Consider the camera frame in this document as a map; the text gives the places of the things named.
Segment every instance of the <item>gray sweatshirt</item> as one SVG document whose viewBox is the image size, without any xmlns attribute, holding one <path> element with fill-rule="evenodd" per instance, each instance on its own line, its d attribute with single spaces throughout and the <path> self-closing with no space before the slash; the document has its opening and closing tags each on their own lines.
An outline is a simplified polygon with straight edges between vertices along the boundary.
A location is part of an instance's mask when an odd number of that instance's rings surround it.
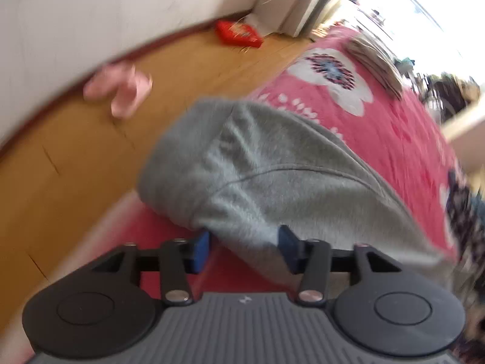
<svg viewBox="0 0 485 364">
<path fill-rule="evenodd" d="M 138 192 L 157 213 L 191 230 L 208 228 L 261 274 L 293 288 L 298 277 L 276 249 L 282 224 L 333 248 L 371 244 L 441 284 L 453 268 L 394 190 L 345 143 L 262 104 L 197 102 L 162 136 Z M 334 275 L 331 294 L 345 281 Z"/>
</svg>

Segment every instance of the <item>slipper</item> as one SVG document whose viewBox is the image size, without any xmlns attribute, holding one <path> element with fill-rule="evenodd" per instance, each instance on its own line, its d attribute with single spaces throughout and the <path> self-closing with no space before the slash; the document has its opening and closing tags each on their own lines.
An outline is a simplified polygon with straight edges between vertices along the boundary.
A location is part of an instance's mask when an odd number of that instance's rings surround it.
<svg viewBox="0 0 485 364">
<path fill-rule="evenodd" d="M 116 89 L 123 81 L 133 76 L 135 66 L 128 62 L 107 64 L 103 66 L 83 88 L 85 100 L 103 98 Z"/>
<path fill-rule="evenodd" d="M 136 71 L 118 88 L 115 98 L 111 101 L 111 114 L 118 119 L 132 116 L 140 104 L 150 94 L 152 77 Z"/>
</svg>

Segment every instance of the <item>red box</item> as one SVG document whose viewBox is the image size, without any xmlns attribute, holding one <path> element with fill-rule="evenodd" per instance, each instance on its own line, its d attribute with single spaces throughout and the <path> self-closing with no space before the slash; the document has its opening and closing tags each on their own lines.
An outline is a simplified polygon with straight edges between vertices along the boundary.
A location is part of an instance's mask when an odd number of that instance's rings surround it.
<svg viewBox="0 0 485 364">
<path fill-rule="evenodd" d="M 263 38 L 256 33 L 256 30 L 245 23 L 218 20 L 215 31 L 221 41 L 227 45 L 259 48 L 263 43 Z"/>
</svg>

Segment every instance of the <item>beige folded garment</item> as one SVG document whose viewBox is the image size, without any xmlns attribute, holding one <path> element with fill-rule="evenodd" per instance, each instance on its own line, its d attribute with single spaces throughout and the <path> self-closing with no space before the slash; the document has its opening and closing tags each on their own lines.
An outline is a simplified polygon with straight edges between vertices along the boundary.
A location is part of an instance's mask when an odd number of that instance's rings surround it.
<svg viewBox="0 0 485 364">
<path fill-rule="evenodd" d="M 378 44 L 359 34 L 351 38 L 345 48 L 374 75 L 387 94 L 392 98 L 401 99 L 401 75 L 389 55 Z"/>
</svg>

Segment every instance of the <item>red baseboard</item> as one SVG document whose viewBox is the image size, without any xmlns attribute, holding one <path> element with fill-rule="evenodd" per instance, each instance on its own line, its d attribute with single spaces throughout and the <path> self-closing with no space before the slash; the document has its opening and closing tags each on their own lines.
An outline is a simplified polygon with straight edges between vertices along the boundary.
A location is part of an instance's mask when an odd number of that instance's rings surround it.
<svg viewBox="0 0 485 364">
<path fill-rule="evenodd" d="M 204 23 L 200 23 L 198 25 L 191 26 L 189 28 L 176 31 L 172 34 L 168 34 L 157 38 L 149 43 L 146 43 L 143 46 L 140 46 L 122 56 L 118 56 L 111 60 L 110 62 L 120 62 L 122 60 L 137 60 L 140 57 L 150 53 L 151 51 L 160 48 L 170 42 L 176 41 L 180 38 L 186 37 L 193 33 L 197 33 L 200 31 L 204 31 L 210 29 L 214 26 L 215 22 L 219 19 L 226 19 L 226 20 L 239 20 L 249 14 L 250 10 L 244 12 L 236 12 L 231 15 L 227 15 L 221 18 L 213 19 Z M 31 116 L 21 127 L 17 129 L 17 131 L 7 139 L 7 141 L 2 145 L 0 148 L 0 161 L 1 158 L 11 149 L 11 147 L 17 142 L 17 140 L 28 130 L 35 126 L 37 122 L 42 120 L 47 114 L 51 113 L 54 109 L 56 109 L 62 102 L 67 99 L 72 94 L 81 91 L 84 84 L 88 81 L 88 79 L 93 76 L 94 72 L 91 72 L 89 75 L 86 75 L 84 78 L 77 81 L 68 89 L 64 90 L 59 96 L 55 97 L 51 102 L 45 104 L 40 110 L 37 111 L 33 116 Z"/>
</svg>

